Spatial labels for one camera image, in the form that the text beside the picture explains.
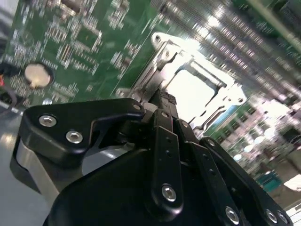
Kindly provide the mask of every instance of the black cable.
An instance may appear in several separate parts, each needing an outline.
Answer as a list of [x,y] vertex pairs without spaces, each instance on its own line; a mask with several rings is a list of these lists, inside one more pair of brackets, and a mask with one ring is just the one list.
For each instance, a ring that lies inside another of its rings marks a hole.
[[11,88],[9,88],[9,87],[7,87],[5,85],[1,86],[1,88],[7,92],[7,94],[9,95],[9,97],[12,100],[11,103],[10,103],[10,105],[8,106],[8,108],[6,110],[4,110],[3,112],[0,113],[0,117],[3,117],[7,113],[11,112],[11,110],[16,106],[16,104],[17,104],[17,97],[16,97],[14,91]]

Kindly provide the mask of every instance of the electronic component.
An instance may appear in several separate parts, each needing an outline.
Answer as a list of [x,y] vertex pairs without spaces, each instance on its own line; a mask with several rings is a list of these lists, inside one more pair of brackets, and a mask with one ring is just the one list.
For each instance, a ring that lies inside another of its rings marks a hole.
[[42,64],[29,64],[26,66],[24,76],[28,80],[31,88],[44,88],[51,83],[53,75],[49,69]]
[[58,0],[56,4],[70,15],[75,16],[80,13],[83,0]]

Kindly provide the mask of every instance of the black metal bracket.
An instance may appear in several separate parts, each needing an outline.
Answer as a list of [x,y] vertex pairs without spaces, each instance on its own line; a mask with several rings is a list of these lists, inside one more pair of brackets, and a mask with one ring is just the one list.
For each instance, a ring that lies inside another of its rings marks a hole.
[[[43,126],[39,122],[43,115],[54,117],[56,124]],[[90,148],[92,132],[97,125],[105,134],[114,123],[140,120],[143,115],[143,107],[130,98],[35,106],[24,111],[19,136],[26,147],[55,164],[77,167]],[[80,133],[81,142],[69,142],[66,139],[68,131]]]
[[[155,100],[161,107],[150,114],[132,99],[37,106],[24,112],[15,151],[22,143],[55,169],[78,169],[96,129],[106,145],[115,139],[135,143],[134,150],[57,189],[46,225],[293,225],[220,145],[208,137],[196,139],[190,125],[176,118],[174,103]],[[55,123],[41,123],[45,115]],[[68,140],[68,131],[78,132],[81,140]],[[38,190],[30,172],[18,165],[11,169],[22,171],[14,175]]]
[[158,109],[153,114],[149,139],[154,152],[150,196],[146,200],[149,212],[160,221],[171,221],[183,209],[182,180],[178,136],[173,133],[172,116]]
[[293,225],[286,212],[217,142],[205,137],[199,143],[212,154],[228,190],[231,191],[231,196],[251,225]]
[[222,179],[222,176],[209,152],[209,150],[198,144],[190,125],[183,120],[176,120],[178,135],[180,136],[180,147],[190,152],[189,162],[195,162],[201,180],[206,186],[216,217],[222,225],[242,225],[239,211]]

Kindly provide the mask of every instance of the hex bolt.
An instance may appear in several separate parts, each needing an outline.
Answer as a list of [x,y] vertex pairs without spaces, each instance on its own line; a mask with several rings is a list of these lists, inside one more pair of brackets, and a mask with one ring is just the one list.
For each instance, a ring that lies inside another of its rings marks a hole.
[[45,127],[53,127],[56,125],[57,121],[55,117],[50,115],[43,115],[39,117],[39,123]]
[[82,142],[83,136],[79,132],[72,130],[66,134],[66,139],[73,144],[79,144]]
[[169,185],[162,186],[162,195],[170,202],[174,202],[177,197],[174,189]]

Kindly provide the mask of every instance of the green circuit board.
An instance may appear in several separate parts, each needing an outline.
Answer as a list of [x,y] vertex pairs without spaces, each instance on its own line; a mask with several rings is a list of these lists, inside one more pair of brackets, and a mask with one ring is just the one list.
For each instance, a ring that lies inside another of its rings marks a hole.
[[[284,8],[288,0],[263,0],[260,1],[262,6],[268,9],[274,16],[275,19],[280,23],[283,23],[281,18],[279,17],[280,7]],[[294,48],[284,37],[283,34],[279,33],[275,27],[269,23],[262,14],[254,9],[247,0],[233,0],[233,4],[237,7],[243,15],[249,18],[249,21],[257,28],[258,31],[261,32],[267,39],[274,42],[278,45],[288,57],[290,57],[298,66],[301,66],[301,52],[299,52],[296,48]],[[300,8],[301,2],[295,0],[295,5]],[[297,36],[295,42],[300,42],[297,40],[298,37],[298,28],[294,31],[294,28],[290,26],[290,24],[285,24],[291,31],[296,32]]]
[[115,98],[129,89],[152,57],[149,39],[167,32],[150,0],[75,1],[78,13],[52,0],[19,1],[3,60],[24,69],[42,63],[53,82],[32,89],[22,75],[4,80],[26,106]]

